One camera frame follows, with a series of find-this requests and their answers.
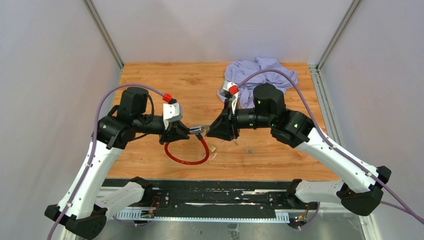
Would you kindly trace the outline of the red cable lock black body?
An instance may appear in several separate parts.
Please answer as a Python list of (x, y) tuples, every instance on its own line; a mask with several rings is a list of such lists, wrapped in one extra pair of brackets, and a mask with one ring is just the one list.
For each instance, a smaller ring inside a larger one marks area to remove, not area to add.
[(165, 143), (164, 153), (172, 161), (182, 165), (202, 165), (211, 157), (208, 143), (203, 136), (202, 125), (189, 127), (189, 130), (185, 133), (189, 134), (191, 139), (186, 140), (185, 143)]

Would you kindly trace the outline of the small brass padlock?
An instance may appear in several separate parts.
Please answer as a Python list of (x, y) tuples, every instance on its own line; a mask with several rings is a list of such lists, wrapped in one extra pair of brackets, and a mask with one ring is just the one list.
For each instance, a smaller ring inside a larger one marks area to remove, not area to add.
[(214, 153), (214, 152), (217, 150), (217, 148), (216, 148), (216, 146), (215, 146), (215, 145), (210, 145), (210, 146), (208, 147), (208, 149), (209, 149), (209, 151), (210, 151), (211, 153)]

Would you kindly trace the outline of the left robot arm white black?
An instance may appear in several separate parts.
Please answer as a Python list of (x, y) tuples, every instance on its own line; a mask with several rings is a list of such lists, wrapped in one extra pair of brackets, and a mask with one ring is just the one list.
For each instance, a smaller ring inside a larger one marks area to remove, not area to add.
[(110, 168), (137, 133), (158, 135), (160, 144), (189, 139), (189, 130), (182, 124), (183, 109), (169, 94), (161, 95), (161, 115), (146, 114), (147, 105), (153, 104), (152, 91), (141, 84), (127, 85), (120, 103), (106, 116), (95, 117), (92, 140), (75, 180), (60, 202), (45, 210), (45, 216), (55, 225), (92, 240), (108, 219), (124, 208), (135, 203), (146, 207), (153, 202), (153, 186), (141, 177), (134, 177), (117, 191), (98, 198)]

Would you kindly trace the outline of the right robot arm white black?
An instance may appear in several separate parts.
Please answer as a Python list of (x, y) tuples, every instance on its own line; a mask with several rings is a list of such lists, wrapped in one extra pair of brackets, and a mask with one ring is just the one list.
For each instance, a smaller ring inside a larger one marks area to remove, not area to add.
[(336, 181), (294, 179), (283, 200), (294, 209), (309, 203), (340, 204), (348, 211), (370, 215), (381, 203), (383, 185), (391, 176), (386, 166), (375, 167), (347, 152), (304, 113), (287, 109), (284, 93), (269, 83), (253, 90), (253, 108), (238, 108), (238, 87), (224, 82), (220, 115), (206, 136), (224, 141), (239, 137), (241, 129), (269, 128), (278, 142), (308, 154), (334, 172)]

